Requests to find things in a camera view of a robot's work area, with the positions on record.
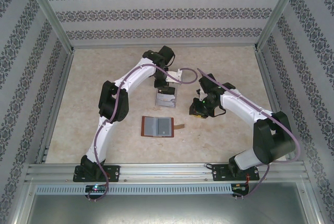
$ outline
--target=patterned wallpaper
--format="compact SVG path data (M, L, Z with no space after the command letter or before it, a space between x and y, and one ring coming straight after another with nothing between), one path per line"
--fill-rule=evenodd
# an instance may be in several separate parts
M49 0L74 46L256 43L278 0Z
M290 0L263 48L325 223L334 222L333 1Z
M36 0L0 0L0 223L35 163L67 52Z

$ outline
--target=marble floor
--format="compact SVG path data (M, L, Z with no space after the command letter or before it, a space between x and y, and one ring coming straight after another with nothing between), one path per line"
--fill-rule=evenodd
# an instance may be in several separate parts
M94 138L102 84L114 81L140 60L147 48L76 50L46 163L79 163ZM244 96L270 109L252 46L173 48L170 70L201 68L216 80L230 82ZM193 79L191 72L183 80ZM251 128L232 112L217 118L188 115L199 83L181 85L176 108L155 107L154 78L146 79L129 98L129 114L110 140L107 163L226 162L252 146ZM174 117L185 124L174 138L141 137L141 117Z

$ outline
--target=brown tag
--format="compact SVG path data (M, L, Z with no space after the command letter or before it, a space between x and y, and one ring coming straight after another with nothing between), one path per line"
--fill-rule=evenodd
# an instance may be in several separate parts
M174 130L183 129L183 128L184 128L184 124L174 125Z

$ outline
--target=cable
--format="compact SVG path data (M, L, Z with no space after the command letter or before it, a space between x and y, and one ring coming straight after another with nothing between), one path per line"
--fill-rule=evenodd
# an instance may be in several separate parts
M196 73L195 70L193 70L193 69L191 69L191 68L181 68L180 70L189 70L189 71L192 71L192 72L195 74L195 79L194 79L194 80L192 80L192 81L181 81L181 80L178 80L178 79L174 78L174 77L171 76L170 74L168 74L168 73L167 73L164 69L162 69L161 67L156 66L156 65L153 65L153 64L142 64L142 65L140 65L140 66L137 66L137 67L135 67L134 69L132 69L132 70L125 76L125 78L122 80L120 86L118 87L118 90L117 90L117 93L116 93L115 108L114 108L114 112L113 112L113 114L111 115L111 118L110 118L109 120L105 120L105 121L102 123L102 125L99 127L99 129L97 130L97 132L96 132L96 134L95 134L95 137L94 137L94 156L95 156L96 162L97 162L99 168L101 169L101 171L102 171L102 173L103 173L103 175L104 175L104 177L105 177L105 181L106 181L106 184L105 184L106 189L105 189L104 193L103 193L99 198L94 199L94 202L97 202L97 201L101 200L103 197L106 196L107 192L109 191L109 178L108 178L108 175L106 174L105 170L103 169L103 166L102 166L101 163L99 162L98 153L96 152L96 148L97 148L96 145L97 145L97 140L98 140L99 133L101 132L102 127L103 127L106 123L111 123L111 122L114 120L114 118L115 118L115 115L116 115L116 112L117 112L117 107L118 107L118 101L119 101L119 98L120 98L119 95L120 95L120 91L121 91L121 87L122 87L122 85L124 85L125 81L131 76L131 74L133 74L136 70L141 69L141 68L144 67L144 66L152 66L152 67L155 67L156 69L158 69L158 70L162 71L163 73L165 73L165 74L166 74L168 77L170 77L172 80L177 81L177 82L179 82L179 83L181 83L181 84L192 84L192 83L196 82L196 80L197 80L197 78L198 78L198 75L197 75L197 73ZM89 201L92 200L92 198L89 197L89 196L90 196L90 193L91 193L91 192L89 192L88 195L87 195L87 198L88 198Z
M266 176L267 176L267 174L269 172L269 169L270 169L270 165L268 164L267 165L267 171L262 176L261 180L256 184L256 186L253 188L253 190L250 191L248 194L246 194L244 197L249 197L250 195L252 195L259 188L259 186L261 185L262 181L266 178Z
M173 64L174 60L175 60L175 55L173 56L172 63L171 63L171 64L169 64L168 66L165 66L165 67L170 67L170 66Z
M279 161L279 160L275 160L273 162L276 163L291 163L293 161L297 161L297 159L299 158L299 156L301 155L301 147L299 145L298 140L296 139L296 137L294 137L294 135L292 134L292 132L290 130L288 130L282 123L280 123L279 121L277 121L276 119L274 119L273 117L271 117L269 114L265 113L262 111L262 109L258 108L257 106L253 105L252 103L250 103L248 100L246 100L245 98L243 98L243 96L238 95L237 93L233 92L232 90L228 89L227 87L225 87L224 85L220 84L219 82L217 82L216 80L212 79L210 76L208 76L207 74L205 74L201 69L197 69L203 76L207 77L209 80L211 80L213 83L217 84L218 86L224 88L226 91L228 91L230 94L232 94L233 96L235 96L236 98L239 98L240 100L244 101L247 105L249 105L251 108L255 109L256 111L258 111L259 113L261 113L262 115L264 115L265 117L267 117L268 119L272 120L274 123L276 123L277 125L279 125L294 141L295 145L296 145L296 149L297 149L297 154L296 156L292 159L292 160L286 160L286 161Z
M224 111L224 112L223 112L223 113L220 113L220 114L217 114L217 115L215 115L215 116L213 116L213 118L215 118L215 117L217 117L217 116L221 116L221 115L226 114L226 109L225 109L225 108L223 108L221 105L219 105L219 108L220 108L222 111Z
M246 175L246 178L247 178L247 181L246 181L246 188L247 188L249 187L249 178L250 178L249 174Z

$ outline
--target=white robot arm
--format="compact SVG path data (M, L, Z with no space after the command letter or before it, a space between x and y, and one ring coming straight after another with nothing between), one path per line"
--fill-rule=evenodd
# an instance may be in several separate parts
M194 98L189 110L190 115L204 119L209 116L216 117L218 115L214 114L214 110L219 107L224 112L226 112L225 109L232 111L253 129L253 147L233 156L229 160L229 169L235 177L243 170L260 164L269 164L295 149L295 143L292 138L277 124L241 100L242 94L232 84L225 83L223 85L234 94L237 94L237 97L206 77L202 77L199 83L201 86L197 90L199 98ZM244 96L242 97L248 103L260 108L262 112L274 117L288 130L291 130L288 118L283 112L273 113L257 106Z
M113 83L106 81L103 84L99 101L100 119L96 132L96 140L93 140L86 155L81 158L80 168L76 168L76 171L83 174L83 178L89 178L88 180L90 181L96 181L101 178L102 172L98 166L97 159L102 165L104 164L111 135L116 125L126 117L129 111L128 97L136 87L146 78L154 76L155 88L160 90L168 89L167 75L157 67L164 69L173 57L175 57L174 52L167 46L164 46L158 53L149 50L143 54L139 63L122 78Z
M142 66L143 64L153 64L153 61L148 59L148 58L142 58L139 61L139 63L133 69L135 69L137 66ZM141 69L138 69L138 70L134 71L131 74L131 76L122 85L122 89L124 90L124 92L127 93L127 96L130 96L131 93L136 89L136 87L139 86L139 84L141 84L146 78L152 76L155 72L156 72L156 68L153 67L153 66L144 66ZM106 83L104 83L104 85L103 85L104 90L112 89L111 86L115 86L115 87L118 88L120 86L121 82L127 76L127 74L124 75L122 78L114 81L114 85L112 85L112 83L110 83L109 81L106 81ZM99 108L101 109L102 106L105 107L106 105L103 105L103 103L101 103L101 105L99 105ZM108 120L108 118L103 116L103 114L102 114L100 116L100 119L99 119L98 129L101 127L103 122L105 122L106 120ZM97 154L98 154L99 161L104 161L105 160L106 149L107 149L109 140L111 139L110 137L111 137L112 133L114 132L114 129L115 129L116 125L118 125L119 121L115 121L115 122L112 122L112 123L107 122L102 127L102 130L98 134L96 147L97 147ZM87 158L90 161L96 162L96 158L95 158L95 155L94 155L94 141L92 142L92 145L90 146L86 155L87 155Z

